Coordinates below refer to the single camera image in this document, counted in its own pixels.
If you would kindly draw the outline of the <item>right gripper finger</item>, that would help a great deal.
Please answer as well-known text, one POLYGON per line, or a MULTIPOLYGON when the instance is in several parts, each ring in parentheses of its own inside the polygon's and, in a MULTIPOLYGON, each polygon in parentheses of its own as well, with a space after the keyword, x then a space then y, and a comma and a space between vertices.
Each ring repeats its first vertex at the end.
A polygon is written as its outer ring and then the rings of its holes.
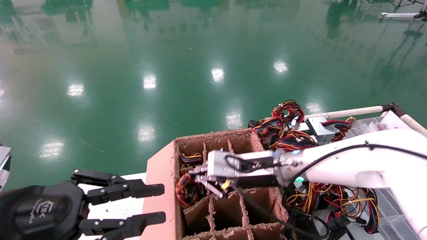
POLYGON ((231 192, 230 187, 226 187, 225 189, 222 188, 222 185, 225 183, 220 183, 217 181, 216 177, 208 177, 205 175, 196 175, 194 177, 195 182, 201 183, 207 190, 210 191, 213 195, 219 197, 219 198, 226 198, 228 197, 229 193, 231 192))
POLYGON ((214 165, 200 165, 195 166, 192 170, 188 171, 188 174, 191 176, 212 176, 214 172, 214 165))

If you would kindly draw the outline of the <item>left gripper black silver body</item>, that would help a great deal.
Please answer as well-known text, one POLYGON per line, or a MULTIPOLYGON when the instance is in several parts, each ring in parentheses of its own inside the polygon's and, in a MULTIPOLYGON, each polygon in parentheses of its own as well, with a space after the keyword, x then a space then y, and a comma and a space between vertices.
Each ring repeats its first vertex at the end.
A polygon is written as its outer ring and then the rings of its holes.
POLYGON ((76 240, 87 219, 84 181, 75 170, 68 181, 1 190, 2 240, 76 240))

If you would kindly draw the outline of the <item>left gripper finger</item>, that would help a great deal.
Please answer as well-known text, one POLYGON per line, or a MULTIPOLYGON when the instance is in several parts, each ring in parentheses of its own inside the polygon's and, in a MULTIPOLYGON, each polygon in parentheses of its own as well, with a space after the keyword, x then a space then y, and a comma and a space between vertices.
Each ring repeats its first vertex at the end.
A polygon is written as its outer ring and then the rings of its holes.
POLYGON ((125 240, 141 236, 149 225, 166 222, 164 212, 133 215, 125 220, 81 220, 80 233, 86 236, 99 236, 99 240, 125 240))
POLYGON ((125 198, 145 198, 164 194, 163 184, 146 185, 141 179, 126 180, 118 175, 92 170, 75 170, 72 175, 75 184, 98 186, 89 190, 86 198, 92 205, 99 205, 125 198))

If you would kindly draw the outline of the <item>right gripper black silver body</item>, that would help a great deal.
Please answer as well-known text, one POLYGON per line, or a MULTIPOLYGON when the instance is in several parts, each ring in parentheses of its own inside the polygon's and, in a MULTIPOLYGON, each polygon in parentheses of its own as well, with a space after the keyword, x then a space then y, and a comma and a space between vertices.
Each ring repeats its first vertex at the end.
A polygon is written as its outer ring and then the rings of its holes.
POLYGON ((273 151, 247 152, 236 154, 213 150, 207 157, 207 177, 230 180, 239 188, 278 187, 275 170, 280 166, 273 151))

